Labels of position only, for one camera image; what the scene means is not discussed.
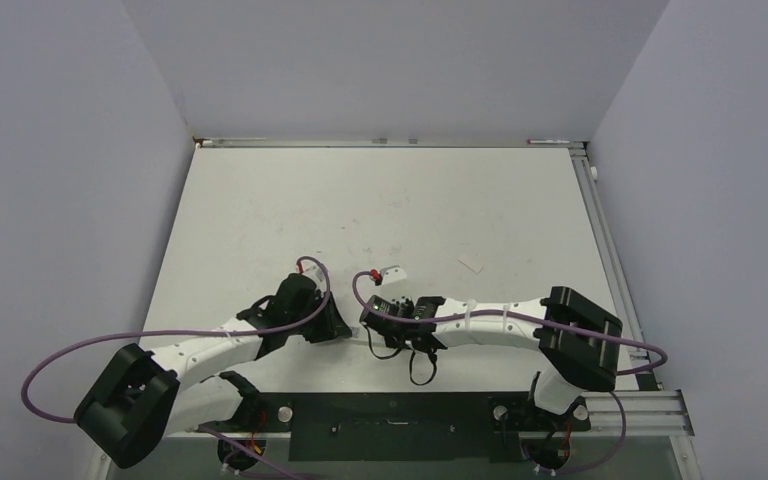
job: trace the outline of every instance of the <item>cable tie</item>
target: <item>cable tie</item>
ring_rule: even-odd
[[[506,303],[502,305],[502,330],[508,326],[508,311],[511,309],[511,304]]]
[[[475,307],[478,306],[478,302],[476,300],[468,300],[466,302],[466,313],[464,313],[464,328],[466,328],[467,331],[469,331],[469,317],[472,315],[472,311],[475,310]]]

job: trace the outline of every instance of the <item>white tabletop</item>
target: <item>white tabletop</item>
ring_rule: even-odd
[[[394,264],[408,272],[414,296],[521,301],[565,285],[613,311],[566,149],[203,148],[190,167],[145,330],[214,328],[274,293],[306,254],[328,266],[350,326],[361,312],[352,275]],[[483,270],[464,266],[462,255]],[[364,282],[364,297],[374,292]],[[437,378],[425,387],[408,380],[409,355],[376,360],[356,340],[309,345],[295,336],[236,370],[261,391],[512,391],[527,390],[548,365],[539,352],[505,347],[438,355]],[[623,348],[620,369],[629,366]],[[416,369],[425,378],[424,357]],[[637,383],[620,377],[617,388],[637,390]]]

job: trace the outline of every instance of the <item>bolt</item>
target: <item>bolt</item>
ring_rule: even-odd
[[[508,414],[508,408],[504,405],[497,405],[496,408],[493,409],[493,418],[496,420],[501,420],[502,417]]]
[[[278,409],[278,420],[287,423],[293,418],[293,409],[290,407],[281,407]]]

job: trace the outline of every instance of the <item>robotic arm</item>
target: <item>robotic arm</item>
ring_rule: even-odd
[[[614,390],[619,345],[543,328],[513,318],[522,314],[620,337],[622,322],[611,313],[568,287],[553,287],[549,296],[510,303],[476,303],[444,297],[420,297],[414,303],[405,290],[406,275],[400,267],[373,276],[382,296],[373,296],[361,316],[363,326],[384,337],[387,347],[428,355],[435,365],[437,351],[460,345],[499,345],[541,351],[551,367],[541,372],[531,395],[537,408],[554,415],[568,415],[584,391]],[[472,312],[496,314],[472,316]],[[455,315],[462,320],[432,323]],[[392,318],[406,319],[406,323]]]
[[[318,266],[290,274],[275,295],[214,329],[221,334],[215,337],[148,351],[126,345],[81,401],[74,414],[76,423],[119,467],[127,468],[145,458],[166,435],[259,411],[257,388],[228,371],[230,367],[281,348],[290,335],[301,334],[310,343],[351,336],[333,298],[324,299],[325,281]],[[298,328],[239,336],[289,326],[315,313],[323,301],[327,303],[320,313]]]

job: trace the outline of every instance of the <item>gray wall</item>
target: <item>gray wall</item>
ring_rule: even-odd
[[[768,478],[768,2],[672,0],[591,147],[706,478]]]
[[[141,326],[191,149],[118,0],[0,2],[0,479],[86,474],[83,432],[26,412],[19,386],[56,349]],[[32,397],[71,415],[111,348]]]
[[[197,135],[590,139],[667,0],[124,0]]]

